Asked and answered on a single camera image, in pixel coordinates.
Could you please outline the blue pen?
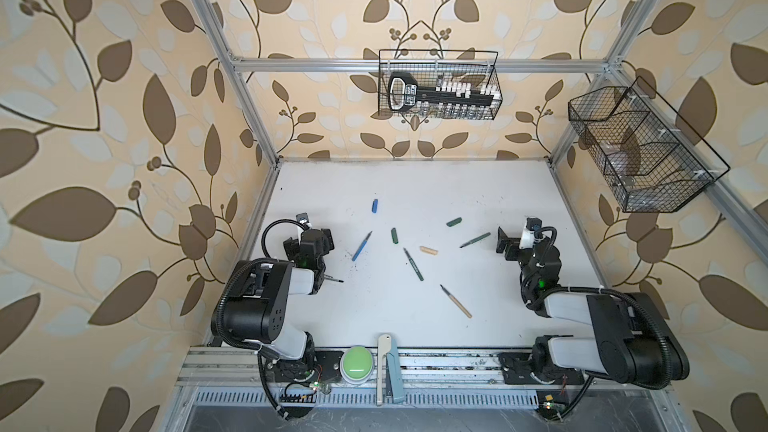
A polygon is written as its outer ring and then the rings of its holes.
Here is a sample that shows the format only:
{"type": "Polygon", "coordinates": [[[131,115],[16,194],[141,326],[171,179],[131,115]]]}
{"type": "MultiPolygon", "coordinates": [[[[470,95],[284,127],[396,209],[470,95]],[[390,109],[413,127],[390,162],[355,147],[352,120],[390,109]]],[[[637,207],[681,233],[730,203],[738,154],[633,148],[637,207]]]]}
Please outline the blue pen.
{"type": "Polygon", "coordinates": [[[365,246],[367,245],[368,241],[369,241],[369,240],[370,240],[370,238],[371,238],[372,232],[373,232],[373,231],[369,231],[369,232],[366,234],[366,236],[365,236],[365,237],[364,237],[364,239],[361,241],[361,243],[359,244],[358,248],[356,249],[356,251],[355,251],[355,252],[354,252],[354,254],[352,255],[352,259],[351,259],[351,260],[352,260],[353,262],[355,262],[355,261],[356,261],[356,260],[359,258],[359,256],[361,255],[361,253],[363,252],[363,250],[364,250],[365,246]]]}

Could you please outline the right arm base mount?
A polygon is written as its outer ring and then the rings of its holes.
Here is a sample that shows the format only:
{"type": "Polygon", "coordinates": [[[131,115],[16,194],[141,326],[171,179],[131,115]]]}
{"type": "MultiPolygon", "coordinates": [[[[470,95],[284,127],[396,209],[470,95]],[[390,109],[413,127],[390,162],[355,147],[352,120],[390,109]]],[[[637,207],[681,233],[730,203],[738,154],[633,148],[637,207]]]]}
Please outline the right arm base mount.
{"type": "Polygon", "coordinates": [[[585,383],[576,369],[561,368],[532,350],[513,350],[498,354],[506,385],[576,386],[585,383]]]}

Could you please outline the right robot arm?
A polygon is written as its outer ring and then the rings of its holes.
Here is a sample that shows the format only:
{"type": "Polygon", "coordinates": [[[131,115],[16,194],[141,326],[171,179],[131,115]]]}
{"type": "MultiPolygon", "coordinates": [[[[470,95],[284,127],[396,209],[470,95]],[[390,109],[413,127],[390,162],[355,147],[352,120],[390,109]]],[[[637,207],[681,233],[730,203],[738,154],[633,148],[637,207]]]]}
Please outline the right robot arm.
{"type": "Polygon", "coordinates": [[[650,296],[560,284],[556,239],[556,228],[529,218],[519,236],[499,230],[496,251],[518,264],[520,296],[528,310],[592,332],[585,337],[543,335],[528,353],[501,353],[505,382],[582,384],[593,377],[659,390],[686,379],[689,359],[650,296]]]}

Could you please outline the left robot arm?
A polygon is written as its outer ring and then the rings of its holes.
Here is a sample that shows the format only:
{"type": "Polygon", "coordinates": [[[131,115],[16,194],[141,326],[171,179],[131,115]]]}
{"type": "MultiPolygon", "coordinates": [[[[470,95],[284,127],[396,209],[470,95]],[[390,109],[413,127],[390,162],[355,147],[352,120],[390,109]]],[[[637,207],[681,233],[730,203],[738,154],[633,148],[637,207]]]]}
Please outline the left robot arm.
{"type": "Polygon", "coordinates": [[[332,232],[312,227],[309,216],[300,213],[268,224],[261,245],[261,258],[236,264],[214,308],[211,333],[222,343],[260,353],[277,366],[311,372],[316,367],[314,339],[287,323],[287,305],[291,295],[317,294],[330,278],[325,257],[334,249],[332,232]],[[283,241],[286,258],[280,260],[268,253],[266,238],[283,224],[297,226],[299,235],[283,241]]]}

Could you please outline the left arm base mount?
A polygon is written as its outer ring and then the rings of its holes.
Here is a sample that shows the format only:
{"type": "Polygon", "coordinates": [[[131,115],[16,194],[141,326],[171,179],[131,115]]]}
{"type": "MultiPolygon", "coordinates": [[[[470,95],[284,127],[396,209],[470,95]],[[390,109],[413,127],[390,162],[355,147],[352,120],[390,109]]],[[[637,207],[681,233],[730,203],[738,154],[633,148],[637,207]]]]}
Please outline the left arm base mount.
{"type": "Polygon", "coordinates": [[[279,358],[270,350],[263,357],[268,374],[275,382],[336,383],[341,380],[342,355],[341,350],[308,346],[304,355],[296,360],[279,358]]]}

